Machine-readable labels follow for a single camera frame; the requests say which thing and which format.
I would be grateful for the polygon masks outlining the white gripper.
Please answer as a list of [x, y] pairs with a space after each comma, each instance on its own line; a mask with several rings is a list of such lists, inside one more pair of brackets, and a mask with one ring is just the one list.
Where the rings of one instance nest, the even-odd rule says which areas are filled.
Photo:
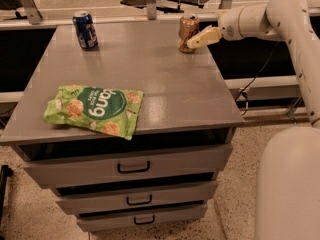
[[215, 44], [223, 38], [228, 41], [240, 40], [240, 9], [225, 9], [218, 12], [218, 27], [208, 26], [187, 41], [190, 49]]

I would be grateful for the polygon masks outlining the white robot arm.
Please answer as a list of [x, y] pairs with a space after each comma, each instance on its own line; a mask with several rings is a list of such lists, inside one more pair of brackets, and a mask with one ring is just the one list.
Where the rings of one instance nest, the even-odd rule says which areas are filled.
[[291, 127], [267, 143], [259, 163], [254, 240], [320, 240], [320, 39], [306, 0], [269, 0], [228, 9], [190, 48], [255, 37], [286, 44], [310, 125]]

